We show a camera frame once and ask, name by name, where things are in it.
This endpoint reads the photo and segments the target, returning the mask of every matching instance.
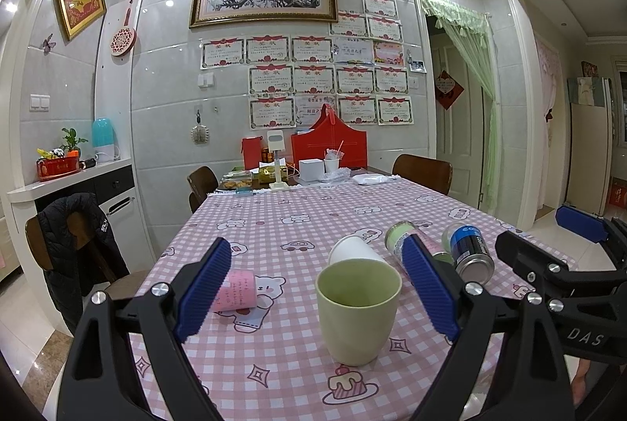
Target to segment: black jacket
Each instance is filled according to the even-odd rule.
[[[76,238],[68,230],[67,218],[72,212],[87,216],[95,231],[95,244],[113,273],[119,278],[129,270],[120,255],[113,231],[105,213],[98,207],[96,196],[81,192],[59,198],[37,214],[42,227],[52,270],[44,271],[48,292],[54,306],[74,334],[83,314],[82,296],[89,294],[95,284],[106,281],[87,250],[76,251]]]

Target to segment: wooden chair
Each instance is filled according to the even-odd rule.
[[[133,297],[143,281],[148,276],[149,270],[137,271],[128,276],[117,277],[109,267],[109,264],[102,256],[98,246],[93,238],[95,233],[90,227],[87,217],[81,212],[72,212],[68,216],[68,229],[70,233],[76,237],[76,251],[87,252],[92,257],[98,268],[102,271],[103,276],[111,285],[106,288],[105,292],[112,299],[126,299]],[[48,248],[43,238],[42,227],[39,224],[37,216],[30,218],[26,222],[26,241],[31,249],[33,258],[43,270],[52,270],[52,260],[48,255]]]
[[[400,175],[404,179],[442,194],[448,194],[453,178],[453,167],[446,161],[401,154],[394,162],[392,174]]]
[[[192,192],[195,194],[199,205],[205,201],[207,195],[210,192],[214,192],[218,186],[216,176],[208,166],[201,166],[198,170],[192,171],[192,173],[187,176],[187,182],[189,182],[189,187],[192,188]]]
[[[196,195],[193,192],[189,193],[189,208],[192,211],[192,214],[198,210],[200,207],[200,202],[198,201]]]

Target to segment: blue gripper pad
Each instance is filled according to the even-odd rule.
[[[555,212],[555,220],[560,227],[581,235],[590,242],[598,244],[607,240],[607,231],[603,226],[603,220],[587,212],[562,205]]]
[[[181,343],[198,333],[231,268],[231,245],[220,240],[179,301],[174,335]]]
[[[430,258],[430,253],[427,249],[422,249],[419,241],[411,237],[405,239],[402,245],[402,264],[418,292],[433,327],[438,332],[446,334],[453,342],[460,332],[457,325],[457,303],[433,268]]]

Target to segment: plastic bag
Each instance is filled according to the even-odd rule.
[[[352,178],[360,186],[374,186],[374,184],[385,184],[396,179],[400,179],[398,175],[379,175],[377,173],[364,173],[362,175],[355,175]]]
[[[321,182],[344,182],[350,179],[350,168],[338,168],[330,173],[325,173]]]
[[[342,159],[344,157],[344,153],[342,151],[335,151],[333,149],[327,149],[327,155],[324,156],[324,159]]]

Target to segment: potted plant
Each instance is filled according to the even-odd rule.
[[[65,133],[65,136],[63,137],[63,141],[65,141],[65,143],[63,144],[63,149],[66,153],[66,156],[68,158],[71,158],[72,156],[76,156],[79,158],[80,148],[78,148],[78,144],[87,143],[89,140],[86,140],[85,138],[76,138],[76,129],[74,129],[73,127],[70,127],[69,129],[66,129],[64,127],[61,131]]]

